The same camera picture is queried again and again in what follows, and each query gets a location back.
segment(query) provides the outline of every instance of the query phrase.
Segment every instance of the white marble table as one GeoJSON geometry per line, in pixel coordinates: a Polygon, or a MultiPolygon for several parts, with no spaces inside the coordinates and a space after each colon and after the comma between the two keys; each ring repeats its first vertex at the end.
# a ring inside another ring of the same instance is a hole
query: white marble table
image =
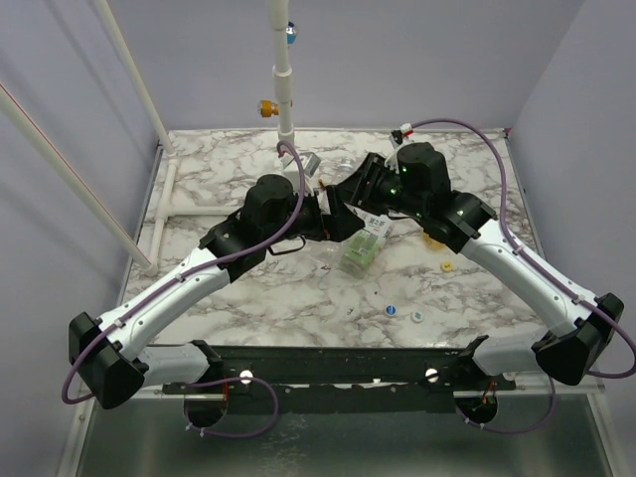
{"type": "MultiPolygon", "coordinates": [[[[173,204],[237,205],[262,174],[279,170],[273,131],[173,131],[181,165],[173,204]]],[[[446,156],[452,187],[472,192],[497,208],[499,172],[479,138],[470,133],[413,135],[429,141],[446,156]]],[[[504,156],[510,181],[510,223],[526,243],[533,238],[503,137],[491,135],[504,156]]],[[[299,131],[301,151],[322,159],[321,177],[329,179],[343,157],[362,161],[367,152],[388,154],[385,133],[299,131]]],[[[149,248],[154,211],[161,194],[167,161],[162,161],[141,233],[149,248]]],[[[211,217],[177,217],[167,224],[161,273],[197,246],[199,238],[219,222],[211,217]]],[[[455,347],[480,334],[505,336],[536,330],[535,314],[483,268],[448,249],[433,251],[412,221],[396,222],[385,249],[364,279],[334,266],[323,243],[309,243],[291,255],[272,257],[239,281],[202,300],[166,328],[157,343],[205,339],[212,345],[455,347]],[[445,273],[442,261],[454,270],[445,273]],[[397,307],[387,317],[385,307],[397,307]],[[410,320],[420,311],[424,321],[410,320]]],[[[126,299],[153,279],[133,266],[126,299]]]]}

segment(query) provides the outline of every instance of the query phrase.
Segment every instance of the light purple wall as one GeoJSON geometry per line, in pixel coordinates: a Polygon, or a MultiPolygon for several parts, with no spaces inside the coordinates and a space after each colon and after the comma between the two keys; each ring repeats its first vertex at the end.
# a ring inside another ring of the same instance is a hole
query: light purple wall
{"type": "MultiPolygon", "coordinates": [[[[0,0],[0,80],[134,230],[156,139],[87,3],[0,0]]],[[[0,113],[0,474],[53,476],[67,327],[114,304],[126,253],[0,113]]]]}
{"type": "MultiPolygon", "coordinates": [[[[523,108],[511,136],[546,255],[598,293],[626,303],[636,336],[636,2],[587,0],[523,108]]],[[[601,369],[628,369],[620,337],[601,369]]],[[[636,378],[607,382],[636,472],[636,378]]]]}
{"type": "MultiPolygon", "coordinates": [[[[170,128],[275,126],[265,0],[111,0],[170,128]]],[[[291,0],[298,126],[512,125],[582,0],[291,0]]]]}

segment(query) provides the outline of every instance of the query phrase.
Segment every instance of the metal floor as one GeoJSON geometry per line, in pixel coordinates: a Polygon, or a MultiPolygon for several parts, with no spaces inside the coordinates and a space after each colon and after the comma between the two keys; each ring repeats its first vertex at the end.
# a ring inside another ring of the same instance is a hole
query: metal floor
{"type": "MultiPolygon", "coordinates": [[[[546,411],[547,396],[501,397],[493,422],[518,427],[546,411]]],[[[228,416],[227,431],[259,427],[265,416],[228,416]]],[[[584,395],[558,398],[554,420],[519,436],[489,434],[456,414],[423,412],[284,415],[249,440],[201,438],[185,431],[182,401],[132,399],[95,407],[79,476],[385,477],[609,476],[584,395]]]]}

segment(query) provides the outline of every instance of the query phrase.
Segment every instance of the blue cap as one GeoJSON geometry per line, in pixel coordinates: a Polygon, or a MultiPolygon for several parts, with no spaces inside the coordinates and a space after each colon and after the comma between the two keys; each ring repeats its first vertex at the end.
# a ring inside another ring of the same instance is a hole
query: blue cap
{"type": "Polygon", "coordinates": [[[296,26],[292,23],[289,22],[287,24],[287,45],[293,45],[293,43],[296,41],[296,37],[298,36],[298,30],[296,30],[296,26]]]}

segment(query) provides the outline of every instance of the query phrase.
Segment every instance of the white pvc pipe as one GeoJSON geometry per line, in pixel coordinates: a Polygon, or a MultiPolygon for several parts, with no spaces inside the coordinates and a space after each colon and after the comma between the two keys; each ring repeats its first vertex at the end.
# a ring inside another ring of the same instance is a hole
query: white pvc pipe
{"type": "Polygon", "coordinates": [[[240,206],[180,206],[173,207],[169,211],[170,217],[174,216],[219,216],[227,217],[236,212],[240,206]]]}
{"type": "Polygon", "coordinates": [[[152,121],[152,125],[159,136],[159,140],[161,144],[163,144],[163,148],[166,151],[166,154],[169,156],[173,156],[175,154],[175,149],[172,147],[172,142],[170,142],[170,137],[166,132],[166,128],[163,126],[161,122],[161,118],[159,117],[159,113],[155,108],[152,99],[150,98],[150,93],[148,92],[148,88],[139,73],[139,69],[135,65],[134,60],[132,59],[132,55],[130,55],[130,50],[128,50],[128,46],[126,45],[126,41],[117,26],[117,22],[115,17],[112,15],[112,11],[108,6],[107,0],[96,0],[97,10],[99,15],[101,15],[101,20],[103,21],[104,26],[106,27],[106,31],[112,41],[113,46],[117,50],[119,54],[119,58],[123,62],[128,75],[130,76],[130,80],[132,81],[132,85],[137,91],[137,95],[143,104],[143,107],[146,109],[146,112],[150,116],[150,121],[152,121]]]}
{"type": "Polygon", "coordinates": [[[161,252],[161,238],[163,230],[166,227],[170,210],[170,198],[172,197],[172,189],[177,177],[177,159],[170,159],[168,162],[168,171],[166,172],[166,180],[161,191],[157,212],[155,213],[155,228],[152,232],[152,240],[150,242],[150,261],[152,266],[145,271],[146,275],[154,276],[159,272],[159,254],[161,252]]]}
{"type": "Polygon", "coordinates": [[[0,83],[0,110],[15,124],[24,137],[35,147],[49,165],[62,177],[64,182],[90,209],[90,211],[102,222],[106,228],[121,242],[126,251],[130,253],[142,268],[151,266],[137,244],[128,235],[121,224],[112,216],[108,209],[99,201],[92,190],[73,169],[69,161],[60,150],[44,134],[26,110],[0,83]]]}
{"type": "Polygon", "coordinates": [[[286,28],[289,23],[289,0],[268,0],[268,14],[274,31],[275,63],[273,68],[274,93],[278,102],[278,140],[294,143],[294,125],[291,121],[293,88],[292,69],[286,28]]]}

